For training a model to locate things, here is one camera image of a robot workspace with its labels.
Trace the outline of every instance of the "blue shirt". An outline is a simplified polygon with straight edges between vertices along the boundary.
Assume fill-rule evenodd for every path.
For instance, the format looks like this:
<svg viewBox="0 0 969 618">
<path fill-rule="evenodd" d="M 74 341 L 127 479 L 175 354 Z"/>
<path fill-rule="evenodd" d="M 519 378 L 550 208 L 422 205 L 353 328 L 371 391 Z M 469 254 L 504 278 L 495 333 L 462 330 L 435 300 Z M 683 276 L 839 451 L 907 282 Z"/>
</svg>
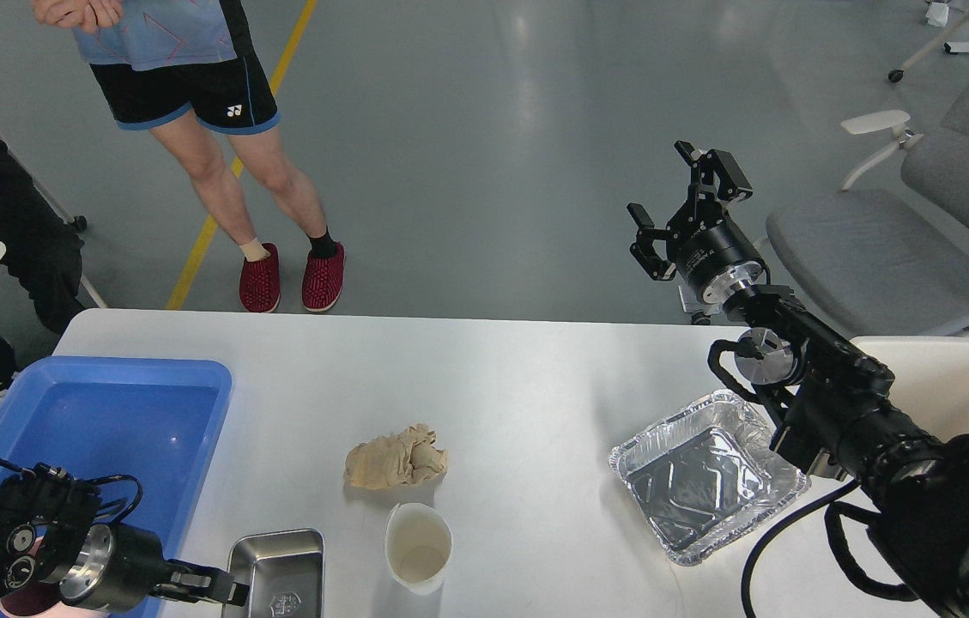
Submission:
<svg viewBox="0 0 969 618">
<path fill-rule="evenodd" d="M 73 33 L 87 62 L 134 70 L 219 63 L 252 52 L 240 0 L 124 0 L 114 27 Z"/>
</svg>

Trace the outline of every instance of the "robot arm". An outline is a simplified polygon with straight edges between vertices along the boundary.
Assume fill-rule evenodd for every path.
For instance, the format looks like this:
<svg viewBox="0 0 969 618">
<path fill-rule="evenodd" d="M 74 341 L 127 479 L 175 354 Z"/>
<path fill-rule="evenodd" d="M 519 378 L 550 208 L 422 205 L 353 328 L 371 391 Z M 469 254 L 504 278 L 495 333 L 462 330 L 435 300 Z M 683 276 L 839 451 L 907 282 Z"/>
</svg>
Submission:
<svg viewBox="0 0 969 618">
<path fill-rule="evenodd" d="M 687 202 L 663 230 L 630 203 L 638 228 L 630 253 L 653 279 L 680 274 L 695 296 L 751 327 L 738 341 L 716 342 L 709 367 L 766 408 L 778 428 L 771 450 L 803 472 L 861 482 L 877 512 L 837 504 L 825 517 L 852 583 L 885 598 L 920 598 L 938 615 L 969 617 L 969 435 L 944 445 L 919 429 L 889 402 L 888 367 L 809 313 L 793 290 L 760 284 L 766 264 L 726 208 L 752 195 L 739 166 L 723 151 L 675 148 L 691 167 Z M 666 244 L 666 259 L 653 241 Z M 726 352 L 750 391 L 721 367 Z M 840 541 L 842 517 L 866 524 L 905 586 L 866 578 Z"/>
<path fill-rule="evenodd" d="M 13 476 L 0 485 L 0 598 L 42 582 L 59 584 L 62 601 L 124 613 L 146 596 L 194 603 L 245 605 L 249 588 L 220 568 L 163 560 L 154 533 L 122 524 L 136 498 L 106 523 L 100 485 L 131 477 L 80 481 L 37 464 L 22 469 L 1 460 Z M 35 548 L 39 532 L 44 539 Z"/>
</svg>

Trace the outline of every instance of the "yellow stripe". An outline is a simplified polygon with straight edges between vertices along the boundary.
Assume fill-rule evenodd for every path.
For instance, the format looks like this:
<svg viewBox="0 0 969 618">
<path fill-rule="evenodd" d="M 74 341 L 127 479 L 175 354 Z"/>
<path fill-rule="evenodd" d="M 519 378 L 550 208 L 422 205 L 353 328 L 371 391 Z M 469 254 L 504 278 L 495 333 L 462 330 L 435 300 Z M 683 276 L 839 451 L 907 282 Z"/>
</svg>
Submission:
<svg viewBox="0 0 969 618">
<path fill-rule="evenodd" d="M 285 78 L 285 71 L 289 68 L 289 60 L 293 59 L 293 55 L 297 51 L 297 44 L 300 43 L 300 36 L 305 34 L 305 27 L 308 27 L 308 20 L 311 20 L 312 12 L 315 8 L 316 0 L 307 0 L 305 8 L 300 11 L 300 17 L 297 17 L 297 23 L 293 27 L 293 32 L 289 34 L 289 40 L 285 44 L 285 50 L 282 51 L 279 63 L 275 67 L 275 73 L 271 74 L 270 85 L 272 94 L 277 94 L 277 90 L 282 85 L 282 81 Z M 240 157 L 234 157 L 233 176 L 239 179 L 240 174 L 243 172 L 244 164 L 241 163 Z M 171 298 L 167 299 L 167 304 L 163 308 L 171 310 L 183 308 L 183 304 L 186 302 L 186 296 L 190 293 L 191 286 L 194 284 L 194 277 L 197 276 L 198 270 L 202 268 L 202 261 L 205 259 L 206 251 L 209 250 L 209 242 L 212 241 L 216 232 L 217 222 L 214 221 L 213 216 L 206 216 L 205 222 L 202 223 L 202 232 L 199 232 L 197 241 L 194 241 L 194 249 L 191 250 L 191 254 L 186 258 L 186 264 L 183 265 L 183 270 L 179 273 L 179 280 L 175 282 L 175 287 L 171 290 Z"/>
</svg>

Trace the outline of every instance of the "beige rag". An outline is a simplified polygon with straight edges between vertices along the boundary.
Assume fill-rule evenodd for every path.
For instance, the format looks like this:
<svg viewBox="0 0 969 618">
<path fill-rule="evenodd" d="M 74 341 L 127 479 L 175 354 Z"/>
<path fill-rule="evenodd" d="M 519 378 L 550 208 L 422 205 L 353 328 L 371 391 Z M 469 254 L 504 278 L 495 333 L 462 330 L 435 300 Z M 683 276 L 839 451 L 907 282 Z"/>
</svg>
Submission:
<svg viewBox="0 0 969 618">
<path fill-rule="evenodd" d="M 434 447 L 437 435 L 424 423 L 383 435 L 347 454 L 347 482 L 355 488 L 419 485 L 445 472 L 446 455 Z"/>
</svg>

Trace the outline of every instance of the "red shoe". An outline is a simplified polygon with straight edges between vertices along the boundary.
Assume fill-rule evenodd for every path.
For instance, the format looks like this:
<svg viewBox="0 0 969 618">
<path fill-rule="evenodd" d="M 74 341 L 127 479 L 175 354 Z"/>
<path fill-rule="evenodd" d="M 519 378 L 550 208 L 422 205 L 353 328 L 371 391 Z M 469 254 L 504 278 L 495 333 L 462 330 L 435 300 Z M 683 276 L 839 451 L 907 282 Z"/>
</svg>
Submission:
<svg viewBox="0 0 969 618">
<path fill-rule="evenodd" d="M 277 247 L 263 243 L 263 248 L 271 254 L 259 262 L 244 261 L 240 271 L 240 304 L 248 312 L 269 313 L 277 308 L 282 297 L 282 286 L 277 274 Z"/>
<path fill-rule="evenodd" d="M 343 262 L 347 253 L 342 243 L 336 242 L 336 254 L 323 259 L 312 257 L 308 252 L 305 278 L 300 282 L 300 304 L 309 312 L 327 312 L 339 300 L 343 289 Z"/>
</svg>

